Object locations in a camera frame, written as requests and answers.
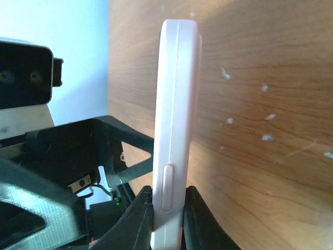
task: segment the white phone case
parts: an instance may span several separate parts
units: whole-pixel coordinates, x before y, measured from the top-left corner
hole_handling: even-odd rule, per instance
[[[202,38],[193,20],[166,20],[160,39],[152,250],[180,249],[187,167],[199,89]]]

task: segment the wooden wall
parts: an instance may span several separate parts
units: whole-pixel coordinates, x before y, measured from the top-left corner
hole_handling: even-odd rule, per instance
[[[109,13],[109,113],[153,136],[162,23],[194,19],[188,184],[242,249],[333,249],[333,1],[110,0]],[[128,164],[144,157],[125,147]]]

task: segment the black camera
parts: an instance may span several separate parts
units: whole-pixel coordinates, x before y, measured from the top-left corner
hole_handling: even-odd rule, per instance
[[[0,39],[0,109],[48,103],[61,65],[49,48]]]

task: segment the phone side button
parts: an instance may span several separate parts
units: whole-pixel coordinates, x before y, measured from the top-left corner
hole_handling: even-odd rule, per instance
[[[161,209],[169,213],[172,210],[173,203],[173,182],[175,176],[175,167],[172,164],[163,166],[163,193]]]

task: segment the camera lens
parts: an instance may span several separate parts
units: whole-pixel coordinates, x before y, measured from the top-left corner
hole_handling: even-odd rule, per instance
[[[14,82],[14,76],[8,70],[3,70],[0,72],[0,83],[12,83]]]
[[[41,74],[38,71],[34,71],[30,74],[30,81],[33,83],[40,83],[43,80]]]

